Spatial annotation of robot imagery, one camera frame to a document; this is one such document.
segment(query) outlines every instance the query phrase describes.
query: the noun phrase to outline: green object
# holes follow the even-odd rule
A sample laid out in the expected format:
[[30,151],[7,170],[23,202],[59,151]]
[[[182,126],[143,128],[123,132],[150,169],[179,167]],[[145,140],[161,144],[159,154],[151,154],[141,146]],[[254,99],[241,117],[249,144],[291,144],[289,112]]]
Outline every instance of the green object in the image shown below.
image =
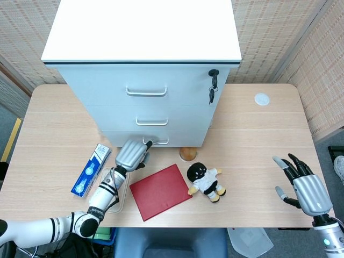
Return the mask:
[[100,240],[110,240],[110,227],[99,227],[95,234],[94,239]]

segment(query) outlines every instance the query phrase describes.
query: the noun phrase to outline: cabinet top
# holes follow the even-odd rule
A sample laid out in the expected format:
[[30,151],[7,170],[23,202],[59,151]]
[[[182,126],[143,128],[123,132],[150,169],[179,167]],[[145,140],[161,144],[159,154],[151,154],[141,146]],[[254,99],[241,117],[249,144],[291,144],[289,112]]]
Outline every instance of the cabinet top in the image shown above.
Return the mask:
[[241,54],[231,0],[61,0],[41,59],[237,65]]

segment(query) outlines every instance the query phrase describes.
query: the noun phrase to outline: cabinet drawer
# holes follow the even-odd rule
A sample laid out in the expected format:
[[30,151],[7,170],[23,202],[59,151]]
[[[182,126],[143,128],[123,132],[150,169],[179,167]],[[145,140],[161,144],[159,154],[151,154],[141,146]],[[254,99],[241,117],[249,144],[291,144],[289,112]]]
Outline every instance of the cabinet drawer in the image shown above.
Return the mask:
[[207,130],[214,106],[87,106],[103,131]]
[[160,147],[200,147],[207,130],[198,131],[102,131],[113,147],[121,147],[127,139],[147,142]]
[[211,69],[218,69],[216,106],[230,64],[66,64],[58,70],[84,105],[209,106]]

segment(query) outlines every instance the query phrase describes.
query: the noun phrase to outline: doll's black hair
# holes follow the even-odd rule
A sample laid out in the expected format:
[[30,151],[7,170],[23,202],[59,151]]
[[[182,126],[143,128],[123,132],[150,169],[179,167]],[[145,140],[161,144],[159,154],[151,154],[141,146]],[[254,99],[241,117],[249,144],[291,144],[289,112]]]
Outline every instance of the doll's black hair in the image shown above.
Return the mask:
[[204,173],[206,172],[206,167],[200,162],[194,163],[190,166],[187,172],[187,177],[191,182],[194,182],[196,179],[198,179],[196,178],[196,172],[199,170],[203,170]]

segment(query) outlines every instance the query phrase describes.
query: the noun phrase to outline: plush doll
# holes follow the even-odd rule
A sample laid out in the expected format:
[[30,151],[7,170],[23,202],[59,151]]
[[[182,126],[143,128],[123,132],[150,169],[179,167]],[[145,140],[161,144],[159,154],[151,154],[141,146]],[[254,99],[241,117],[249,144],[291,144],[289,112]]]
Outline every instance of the plush doll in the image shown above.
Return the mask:
[[187,172],[188,179],[193,183],[188,194],[193,195],[198,190],[207,195],[212,203],[220,200],[225,195],[226,189],[218,184],[216,175],[221,174],[221,169],[207,169],[202,163],[197,162],[190,166]]

